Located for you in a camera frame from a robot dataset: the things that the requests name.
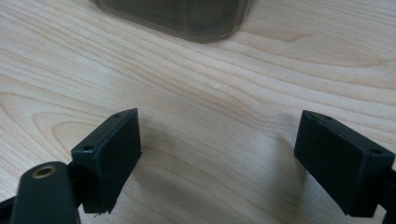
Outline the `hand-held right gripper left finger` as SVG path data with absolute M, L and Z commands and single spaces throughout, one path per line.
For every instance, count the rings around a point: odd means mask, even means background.
M 78 203 L 89 214 L 111 212 L 142 155 L 138 110 L 110 116 L 71 155 Z

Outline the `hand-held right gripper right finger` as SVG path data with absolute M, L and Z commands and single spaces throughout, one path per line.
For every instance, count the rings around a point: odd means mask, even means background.
M 341 210 L 395 216 L 395 154 L 331 117 L 303 111 L 294 155 Z

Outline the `grey transparent storage container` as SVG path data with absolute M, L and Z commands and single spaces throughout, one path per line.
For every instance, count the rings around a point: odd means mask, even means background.
M 105 13 L 194 42 L 232 35 L 255 0 L 89 0 Z

